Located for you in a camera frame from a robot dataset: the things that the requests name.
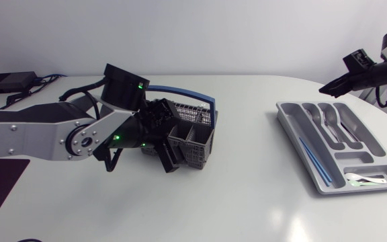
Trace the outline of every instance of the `blue utensil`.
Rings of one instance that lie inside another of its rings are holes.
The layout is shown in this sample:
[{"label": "blue utensil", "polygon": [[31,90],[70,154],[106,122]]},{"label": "blue utensil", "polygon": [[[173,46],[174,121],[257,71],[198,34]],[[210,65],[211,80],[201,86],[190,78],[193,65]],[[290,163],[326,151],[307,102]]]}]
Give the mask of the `blue utensil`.
[{"label": "blue utensil", "polygon": [[302,140],[300,137],[301,143],[304,146],[304,149],[307,152],[308,157],[312,160],[314,166],[316,167],[317,171],[319,172],[320,176],[322,177],[323,181],[327,186],[329,186],[329,182],[332,182],[333,180],[328,175],[327,171],[323,168],[322,164],[319,162],[319,160],[316,158],[316,156],[313,154],[313,152],[308,148],[306,143]]}]

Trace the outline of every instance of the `blue basket handle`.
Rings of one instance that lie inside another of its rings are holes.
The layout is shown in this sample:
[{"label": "blue basket handle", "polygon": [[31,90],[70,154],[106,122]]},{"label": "blue basket handle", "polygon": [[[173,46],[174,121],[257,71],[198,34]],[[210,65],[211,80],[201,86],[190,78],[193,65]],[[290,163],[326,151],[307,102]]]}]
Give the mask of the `blue basket handle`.
[{"label": "blue basket handle", "polygon": [[216,126],[216,102],[214,101],[213,97],[209,97],[207,95],[200,94],[195,91],[161,85],[149,85],[147,87],[147,91],[162,91],[167,93],[174,93],[208,103],[210,105],[211,127],[214,129],[214,127]]}]

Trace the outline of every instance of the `spoon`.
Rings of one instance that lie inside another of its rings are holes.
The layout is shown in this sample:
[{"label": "spoon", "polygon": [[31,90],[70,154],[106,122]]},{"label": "spoon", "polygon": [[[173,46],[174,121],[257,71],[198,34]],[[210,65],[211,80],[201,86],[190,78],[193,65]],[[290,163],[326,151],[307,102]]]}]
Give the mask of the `spoon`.
[{"label": "spoon", "polygon": [[345,177],[349,180],[355,180],[355,181],[359,181],[361,179],[365,179],[367,181],[370,181],[370,182],[375,182],[375,183],[378,183],[378,184],[386,184],[387,181],[385,179],[380,179],[380,178],[371,178],[371,177],[364,177],[362,175],[358,175],[358,174],[355,174],[355,173],[346,173],[344,174]]}]

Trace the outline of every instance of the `black power adapter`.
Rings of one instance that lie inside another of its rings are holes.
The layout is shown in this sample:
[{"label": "black power adapter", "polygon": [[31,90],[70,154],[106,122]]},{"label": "black power adapter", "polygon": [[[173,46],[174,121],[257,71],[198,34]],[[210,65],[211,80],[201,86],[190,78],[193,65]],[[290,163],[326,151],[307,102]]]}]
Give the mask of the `black power adapter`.
[{"label": "black power adapter", "polygon": [[27,91],[37,75],[33,71],[0,73],[0,93]]}]

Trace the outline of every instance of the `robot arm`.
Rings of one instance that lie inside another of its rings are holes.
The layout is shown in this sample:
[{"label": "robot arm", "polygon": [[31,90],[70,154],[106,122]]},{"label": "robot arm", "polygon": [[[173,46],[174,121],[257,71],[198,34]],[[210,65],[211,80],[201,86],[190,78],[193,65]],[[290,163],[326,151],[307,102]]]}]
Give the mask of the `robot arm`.
[{"label": "robot arm", "polygon": [[[94,155],[112,171],[125,148],[154,147],[166,172],[178,168],[177,153],[167,137],[181,118],[166,99],[147,101],[149,81],[107,64],[104,79],[68,90],[84,92],[71,102],[0,110],[0,157],[29,155],[50,161],[78,161]],[[87,91],[104,85],[101,97]],[[86,113],[102,104],[97,118]],[[117,149],[112,158],[110,149]]]},{"label": "robot arm", "polygon": [[365,51],[356,50],[343,58],[349,72],[320,88],[321,93],[339,97],[350,91],[358,91],[371,87],[376,88],[376,99],[380,107],[387,106],[387,102],[380,102],[379,86],[387,85],[387,35],[382,43],[383,63],[372,61]]}]

